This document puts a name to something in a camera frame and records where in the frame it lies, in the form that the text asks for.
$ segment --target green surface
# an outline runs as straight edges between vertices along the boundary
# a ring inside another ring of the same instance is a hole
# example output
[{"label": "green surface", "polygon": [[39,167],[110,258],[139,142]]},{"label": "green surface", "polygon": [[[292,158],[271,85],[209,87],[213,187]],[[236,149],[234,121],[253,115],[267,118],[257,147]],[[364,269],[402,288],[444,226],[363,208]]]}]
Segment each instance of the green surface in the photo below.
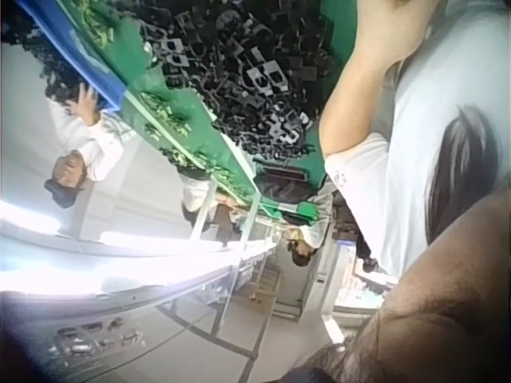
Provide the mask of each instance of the green surface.
[{"label": "green surface", "polygon": [[[210,160],[218,163],[234,173],[234,182],[239,189],[253,194],[256,190],[253,183],[245,175],[238,160],[232,155],[222,136],[211,127],[210,116],[200,102],[197,95],[191,89],[170,90],[164,86],[164,78],[159,68],[147,70],[149,55],[143,50],[143,41],[138,32],[137,24],[131,20],[123,19],[116,23],[113,42],[100,48],[91,39],[86,28],[82,24],[81,14],[73,6],[72,0],[57,0],[62,9],[68,14],[73,24],[80,30],[82,37],[86,38],[91,45],[96,47],[97,53],[109,65],[111,70],[125,83],[129,85],[129,92],[123,103],[121,113],[126,122],[131,124],[137,132],[155,148],[178,148],[187,156],[194,152],[205,154]],[[356,28],[355,0],[324,0],[323,12],[334,23],[334,35],[332,39],[333,49],[341,63],[345,62],[353,49]],[[335,82],[337,75],[332,76],[330,84]],[[192,128],[187,137],[180,136],[169,127],[159,124],[160,121],[148,108],[140,103],[141,91],[157,91],[168,101],[171,109],[175,112],[184,113],[191,117],[188,122]],[[167,139],[155,141],[144,131],[147,122],[153,123],[158,130],[164,133]],[[309,174],[309,180],[317,186],[324,175],[323,157],[319,150],[319,137],[317,124],[311,128],[307,135],[307,143],[316,147],[316,152],[298,160],[292,160],[288,164],[303,168]],[[221,184],[228,192],[236,196],[239,193]],[[261,205],[270,216],[279,217],[275,211],[277,203],[269,199],[263,199]],[[301,203],[297,212],[305,216],[314,217],[315,208],[310,203]]]},{"label": "green surface", "polygon": [[[339,61],[337,73],[332,74],[324,81],[325,93],[335,86],[341,68],[347,62],[355,46],[355,35],[357,30],[357,2],[356,0],[323,0],[323,14],[334,23],[334,31],[331,40],[331,48]],[[296,168],[302,168],[309,175],[309,182],[318,186],[322,181],[325,171],[323,155],[319,149],[318,124],[315,123],[307,133],[306,142],[314,145],[316,151],[308,156],[297,160],[289,160],[286,164]]]}]

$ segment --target white shirt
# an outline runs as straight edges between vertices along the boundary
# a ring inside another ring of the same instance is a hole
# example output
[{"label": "white shirt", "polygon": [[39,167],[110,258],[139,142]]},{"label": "white shirt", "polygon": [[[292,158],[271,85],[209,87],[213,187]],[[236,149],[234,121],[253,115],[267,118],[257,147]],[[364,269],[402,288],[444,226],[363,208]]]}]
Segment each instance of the white shirt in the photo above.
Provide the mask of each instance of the white shirt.
[{"label": "white shirt", "polygon": [[93,126],[87,126],[79,116],[68,113],[57,102],[48,100],[50,114],[57,133],[57,139],[66,154],[78,150],[87,167],[87,177],[92,181],[106,178],[121,159],[122,143],[136,133],[118,116],[101,111],[101,119]]},{"label": "white shirt", "polygon": [[300,226],[299,229],[302,232],[303,240],[315,249],[321,247],[327,233],[332,213],[332,204],[334,203],[332,193],[336,190],[335,184],[331,181],[330,177],[327,177],[323,187],[318,190],[317,195],[307,201],[316,206],[317,220],[311,226]]},{"label": "white shirt", "polygon": [[[188,211],[199,211],[206,200],[206,195],[208,194],[211,181],[198,181],[193,178],[183,176],[182,174],[179,174],[179,178],[183,184],[184,206]],[[213,209],[216,205],[218,205],[218,202],[214,199],[210,209]]]},{"label": "white shirt", "polygon": [[401,276],[427,248],[425,206],[438,150],[458,106],[479,109],[509,171],[509,14],[468,10],[417,53],[398,84],[390,144],[378,133],[329,156],[327,172],[373,256]]}]

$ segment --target green workbench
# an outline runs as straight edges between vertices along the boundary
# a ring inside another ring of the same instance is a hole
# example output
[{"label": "green workbench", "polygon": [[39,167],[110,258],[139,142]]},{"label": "green workbench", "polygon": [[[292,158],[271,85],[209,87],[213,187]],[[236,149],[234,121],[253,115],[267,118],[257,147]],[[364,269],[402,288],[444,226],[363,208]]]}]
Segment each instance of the green workbench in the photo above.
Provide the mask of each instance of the green workbench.
[{"label": "green workbench", "polygon": [[[256,192],[252,182],[253,172],[244,156],[229,148],[228,142],[211,126],[211,116],[203,106],[199,97],[191,89],[167,89],[163,74],[159,67],[148,69],[149,54],[144,51],[143,41],[138,32],[137,25],[130,20],[123,19],[116,25],[114,39],[105,47],[100,47],[90,39],[81,20],[79,10],[72,0],[58,0],[61,8],[68,15],[72,23],[80,31],[110,69],[128,85],[129,91],[125,94],[121,114],[126,122],[155,148],[178,149],[184,153],[195,165],[201,166],[195,154],[200,152],[210,161],[222,168],[231,171],[232,178],[228,184],[219,180],[219,185],[240,202],[250,204],[250,195]],[[323,12],[335,24],[332,38],[332,48],[336,57],[345,62],[351,54],[355,40],[356,29],[356,0],[323,0]],[[329,92],[337,75],[327,82],[325,92]],[[190,116],[187,121],[191,132],[182,136],[164,126],[150,111],[140,98],[143,91],[157,92],[164,98],[173,112]],[[147,123],[154,125],[165,138],[155,140],[145,131]],[[323,157],[319,149],[319,136],[317,124],[307,134],[307,143],[316,147],[316,152],[297,160],[291,160],[287,165],[302,168],[309,175],[309,182],[318,186],[324,176]],[[269,199],[262,199],[262,210],[272,218],[279,218],[279,205]],[[315,207],[311,203],[301,203],[296,212],[308,218],[315,218]]]}]

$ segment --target window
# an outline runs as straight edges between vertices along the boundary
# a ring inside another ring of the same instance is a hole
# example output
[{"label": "window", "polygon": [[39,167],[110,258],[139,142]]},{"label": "window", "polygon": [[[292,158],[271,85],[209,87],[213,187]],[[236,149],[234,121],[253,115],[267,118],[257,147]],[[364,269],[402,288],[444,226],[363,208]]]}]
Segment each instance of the window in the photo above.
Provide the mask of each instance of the window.
[{"label": "window", "polygon": [[372,314],[383,303],[388,291],[398,279],[377,269],[372,273],[362,270],[355,246],[349,246],[349,259],[343,276],[343,286],[335,301],[334,311],[348,314]]}]

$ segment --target worker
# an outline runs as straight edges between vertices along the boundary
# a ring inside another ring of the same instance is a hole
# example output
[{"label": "worker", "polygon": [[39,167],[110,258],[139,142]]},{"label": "worker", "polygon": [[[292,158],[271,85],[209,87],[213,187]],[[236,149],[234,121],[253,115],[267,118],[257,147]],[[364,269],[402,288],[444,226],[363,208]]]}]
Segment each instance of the worker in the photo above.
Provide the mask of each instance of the worker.
[{"label": "worker", "polygon": [[74,205],[86,179],[102,181],[121,159],[122,145],[136,133],[121,118],[98,110],[97,93],[80,84],[77,101],[68,108],[50,99],[50,114],[65,156],[58,157],[45,189],[58,206]]},{"label": "worker", "polygon": [[362,260],[362,270],[364,273],[372,273],[378,269],[378,261],[370,256],[370,248],[367,246],[366,239],[360,234],[356,242],[356,255]]},{"label": "worker", "polygon": [[509,201],[508,184],[478,201],[356,336],[275,382],[509,381]]},{"label": "worker", "polygon": [[[202,175],[197,176],[198,172],[195,172],[193,178],[186,172],[184,168],[178,168],[181,183],[183,184],[183,200],[181,203],[181,210],[183,217],[192,227],[195,227],[199,210],[206,200],[209,187],[211,185],[210,175],[204,172]],[[216,192],[215,199],[212,205],[209,207],[206,221],[204,222],[202,232],[207,231],[213,222],[212,210],[218,204],[223,204],[233,209],[238,205],[236,200],[229,195],[226,195],[220,191]]]},{"label": "worker", "polygon": [[328,176],[323,180],[323,186],[308,202],[313,203],[317,209],[317,220],[311,226],[300,226],[298,230],[291,230],[291,240],[287,250],[291,252],[293,263],[298,267],[306,267],[312,257],[323,244],[334,203],[333,192],[337,187]]},{"label": "worker", "polygon": [[[320,119],[326,170],[397,278],[509,172],[509,11],[466,3],[424,41],[438,0],[358,0],[355,50]],[[370,123],[387,71],[412,53],[388,142]]]}]

